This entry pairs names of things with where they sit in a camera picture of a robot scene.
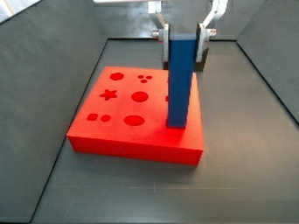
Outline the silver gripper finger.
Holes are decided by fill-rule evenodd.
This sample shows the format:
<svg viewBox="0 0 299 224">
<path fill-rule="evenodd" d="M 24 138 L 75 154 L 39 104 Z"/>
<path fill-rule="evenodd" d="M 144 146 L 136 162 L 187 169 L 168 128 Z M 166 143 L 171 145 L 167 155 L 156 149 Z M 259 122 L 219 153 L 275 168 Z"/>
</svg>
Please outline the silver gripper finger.
<svg viewBox="0 0 299 224">
<path fill-rule="evenodd" d="M 170 42 L 170 25 L 164 22 L 162 15 L 163 2 L 148 2 L 148 15 L 154 21 L 156 29 L 152 32 L 152 36 L 163 44 L 163 63 L 168 62 L 168 42 Z"/>
<path fill-rule="evenodd" d="M 216 21 L 222 18 L 223 14 L 227 10 L 228 0 L 212 0 L 211 1 L 211 9 L 207 17 L 204 18 L 203 22 L 198 24 L 198 50 L 196 50 L 196 61 L 202 62 L 203 58 L 203 50 L 204 50 L 204 43 L 210 41 L 212 37 L 216 36 L 216 30 L 210 28 L 208 25 L 212 21 Z"/>
</svg>

